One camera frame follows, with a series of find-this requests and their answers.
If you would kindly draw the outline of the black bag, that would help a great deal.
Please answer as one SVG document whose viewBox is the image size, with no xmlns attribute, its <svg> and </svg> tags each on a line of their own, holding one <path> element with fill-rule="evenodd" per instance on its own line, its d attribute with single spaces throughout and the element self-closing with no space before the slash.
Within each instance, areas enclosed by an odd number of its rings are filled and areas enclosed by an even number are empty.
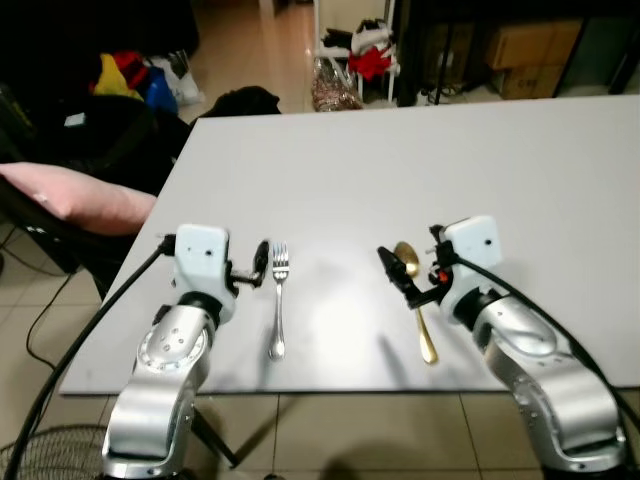
<svg viewBox="0 0 640 480">
<path fill-rule="evenodd" d="M 218 116 L 282 114 L 280 99 L 261 86 L 246 86 L 220 95 L 200 119 Z"/>
</svg>

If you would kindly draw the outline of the black shelving unit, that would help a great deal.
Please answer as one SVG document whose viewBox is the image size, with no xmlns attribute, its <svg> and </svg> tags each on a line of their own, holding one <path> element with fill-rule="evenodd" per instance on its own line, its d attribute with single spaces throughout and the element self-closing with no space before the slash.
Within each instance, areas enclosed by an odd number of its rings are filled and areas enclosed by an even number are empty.
<svg viewBox="0 0 640 480">
<path fill-rule="evenodd" d="M 445 27 L 444 49 L 452 45 L 458 23 L 481 20 L 530 20 L 543 17 L 625 17 L 639 20 L 640 0 L 397 0 L 392 20 L 398 35 L 399 86 L 396 105 L 407 108 L 426 86 L 429 28 Z"/>
</svg>

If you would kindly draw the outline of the white plastic bag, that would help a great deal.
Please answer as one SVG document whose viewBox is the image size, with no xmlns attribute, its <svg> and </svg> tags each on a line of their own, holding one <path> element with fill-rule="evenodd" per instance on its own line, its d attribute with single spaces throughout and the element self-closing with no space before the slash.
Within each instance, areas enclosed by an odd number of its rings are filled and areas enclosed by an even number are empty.
<svg viewBox="0 0 640 480">
<path fill-rule="evenodd" d="M 179 106 L 184 108 L 184 106 L 201 104 L 205 101 L 205 93 L 197 86 L 186 50 L 150 56 L 147 58 L 147 63 L 151 67 L 163 70 L 166 86 L 169 87 Z"/>
</svg>

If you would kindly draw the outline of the small cardboard box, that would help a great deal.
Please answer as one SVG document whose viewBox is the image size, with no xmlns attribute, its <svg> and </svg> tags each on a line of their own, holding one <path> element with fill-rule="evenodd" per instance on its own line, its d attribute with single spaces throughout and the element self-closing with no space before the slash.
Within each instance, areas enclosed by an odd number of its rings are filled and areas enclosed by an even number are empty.
<svg viewBox="0 0 640 480">
<path fill-rule="evenodd" d="M 563 65 L 499 70 L 493 84 L 503 100 L 552 99 L 563 72 Z"/>
</svg>

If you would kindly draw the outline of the yellow cloth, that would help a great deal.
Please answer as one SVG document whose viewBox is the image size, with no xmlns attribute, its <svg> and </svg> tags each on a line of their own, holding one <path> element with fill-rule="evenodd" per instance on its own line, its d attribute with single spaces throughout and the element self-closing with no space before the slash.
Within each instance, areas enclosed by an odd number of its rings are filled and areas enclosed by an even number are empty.
<svg viewBox="0 0 640 480">
<path fill-rule="evenodd" d="M 128 99 L 141 100 L 132 87 L 129 87 L 127 79 L 115 63 L 113 55 L 100 54 L 101 73 L 99 79 L 92 86 L 92 95 L 96 96 L 122 96 Z"/>
</svg>

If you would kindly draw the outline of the white cloth pile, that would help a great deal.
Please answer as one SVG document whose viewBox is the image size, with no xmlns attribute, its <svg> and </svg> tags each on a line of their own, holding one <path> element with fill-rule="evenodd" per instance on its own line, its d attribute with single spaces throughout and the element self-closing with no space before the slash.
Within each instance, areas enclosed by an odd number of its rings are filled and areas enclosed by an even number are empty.
<svg viewBox="0 0 640 480">
<path fill-rule="evenodd" d="M 320 52 L 329 56 L 362 55 L 371 49 L 388 50 L 392 45 L 392 29 L 381 19 L 361 20 L 355 32 L 326 29 Z"/>
</svg>

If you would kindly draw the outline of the gold spoon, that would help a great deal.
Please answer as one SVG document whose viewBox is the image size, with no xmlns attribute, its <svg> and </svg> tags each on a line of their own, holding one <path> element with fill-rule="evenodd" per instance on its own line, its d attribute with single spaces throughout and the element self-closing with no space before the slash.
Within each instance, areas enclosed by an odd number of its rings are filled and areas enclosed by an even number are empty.
<svg viewBox="0 0 640 480">
<path fill-rule="evenodd" d="M 403 261 L 404 259 L 419 260 L 419 256 L 417 256 L 417 253 L 415 252 L 415 250 L 413 250 L 411 244 L 404 241 L 398 242 L 396 244 L 396 247 L 393 248 L 393 253 L 401 261 Z M 428 325 L 426 325 L 425 321 L 425 316 L 422 315 L 421 308 L 413 308 L 413 312 L 415 312 L 415 315 L 417 317 L 417 329 L 419 329 L 419 346 L 422 360 L 424 360 L 426 365 L 438 364 L 438 352 L 436 352 L 433 339 L 431 339 L 430 337 Z"/>
</svg>

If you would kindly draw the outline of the pink cushion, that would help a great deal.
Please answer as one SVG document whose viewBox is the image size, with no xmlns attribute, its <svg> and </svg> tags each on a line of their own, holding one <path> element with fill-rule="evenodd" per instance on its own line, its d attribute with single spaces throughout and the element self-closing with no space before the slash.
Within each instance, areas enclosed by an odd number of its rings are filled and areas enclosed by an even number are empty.
<svg viewBox="0 0 640 480">
<path fill-rule="evenodd" d="M 64 166 L 5 163 L 0 164 L 0 177 L 55 218 L 100 236 L 134 236 L 157 201 L 154 195 Z"/>
</svg>

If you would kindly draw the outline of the patterned brown bag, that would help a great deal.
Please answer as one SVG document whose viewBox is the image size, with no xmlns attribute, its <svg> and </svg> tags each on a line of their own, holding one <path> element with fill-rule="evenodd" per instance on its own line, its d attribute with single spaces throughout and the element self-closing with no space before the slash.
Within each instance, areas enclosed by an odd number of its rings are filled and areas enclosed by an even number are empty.
<svg viewBox="0 0 640 480">
<path fill-rule="evenodd" d="M 346 68 L 334 58 L 316 58 L 311 88 L 316 113 L 364 109 Z"/>
</svg>

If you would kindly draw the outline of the black table leg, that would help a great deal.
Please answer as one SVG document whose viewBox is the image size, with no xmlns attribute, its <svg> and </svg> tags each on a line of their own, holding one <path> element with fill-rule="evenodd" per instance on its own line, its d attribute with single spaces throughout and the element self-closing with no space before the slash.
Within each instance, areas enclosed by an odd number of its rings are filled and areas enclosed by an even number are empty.
<svg viewBox="0 0 640 480">
<path fill-rule="evenodd" d="M 218 454 L 229 468 L 237 468 L 241 465 L 241 458 L 221 439 L 218 431 L 216 431 L 214 426 L 210 424 L 210 421 L 206 419 L 204 413 L 195 406 L 192 407 L 192 419 L 189 428 L 191 428 L 196 438 L 204 443 L 211 452 Z"/>
</svg>

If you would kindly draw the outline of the red cloth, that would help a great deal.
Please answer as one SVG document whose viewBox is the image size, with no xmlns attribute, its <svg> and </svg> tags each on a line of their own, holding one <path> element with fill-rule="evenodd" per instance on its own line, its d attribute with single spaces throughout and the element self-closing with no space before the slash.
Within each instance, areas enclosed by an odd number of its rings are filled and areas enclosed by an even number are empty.
<svg viewBox="0 0 640 480">
<path fill-rule="evenodd" d="M 132 90 L 146 86 L 150 72 L 145 59 L 137 51 L 118 51 L 109 56 L 113 59 L 116 69 L 122 73 L 125 83 Z"/>
</svg>

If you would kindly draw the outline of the silver fork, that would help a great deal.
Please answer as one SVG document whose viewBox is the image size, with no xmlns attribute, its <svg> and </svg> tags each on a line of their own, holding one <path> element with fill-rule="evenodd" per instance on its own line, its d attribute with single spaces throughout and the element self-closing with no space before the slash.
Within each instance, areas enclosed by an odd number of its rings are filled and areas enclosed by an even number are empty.
<svg viewBox="0 0 640 480">
<path fill-rule="evenodd" d="M 285 357 L 285 328 L 283 317 L 283 287 L 289 273 L 289 256 L 287 243 L 271 243 L 271 278 L 275 282 L 275 312 L 273 333 L 271 333 L 271 344 L 268 356 L 271 361 L 283 360 Z"/>
</svg>

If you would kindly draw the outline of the black fan guard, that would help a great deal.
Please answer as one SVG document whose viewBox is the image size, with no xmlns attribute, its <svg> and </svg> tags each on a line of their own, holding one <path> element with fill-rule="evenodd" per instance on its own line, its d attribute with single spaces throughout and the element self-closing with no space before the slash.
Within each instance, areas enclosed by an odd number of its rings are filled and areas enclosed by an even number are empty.
<svg viewBox="0 0 640 480">
<path fill-rule="evenodd" d="M 102 480 L 104 425 L 52 426 L 29 436 L 15 480 Z"/>
</svg>

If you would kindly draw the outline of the red garment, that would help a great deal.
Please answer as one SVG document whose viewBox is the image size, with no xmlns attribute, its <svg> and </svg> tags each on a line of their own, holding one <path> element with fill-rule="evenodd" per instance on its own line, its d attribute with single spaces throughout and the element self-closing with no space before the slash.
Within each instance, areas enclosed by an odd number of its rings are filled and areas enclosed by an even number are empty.
<svg viewBox="0 0 640 480">
<path fill-rule="evenodd" d="M 349 54 L 348 65 L 352 72 L 365 79 L 372 81 L 376 76 L 383 76 L 393 67 L 394 61 L 393 45 L 372 45 L 365 50 L 352 50 Z"/>
</svg>

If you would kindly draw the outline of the large cardboard box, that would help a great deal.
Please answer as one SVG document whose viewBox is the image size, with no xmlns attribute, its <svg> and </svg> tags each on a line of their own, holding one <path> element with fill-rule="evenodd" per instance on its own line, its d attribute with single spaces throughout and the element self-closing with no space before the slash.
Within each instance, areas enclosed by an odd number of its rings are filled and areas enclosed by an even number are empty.
<svg viewBox="0 0 640 480">
<path fill-rule="evenodd" d="M 580 19 L 499 27 L 489 42 L 485 63 L 494 70 L 566 65 L 581 27 Z"/>
</svg>

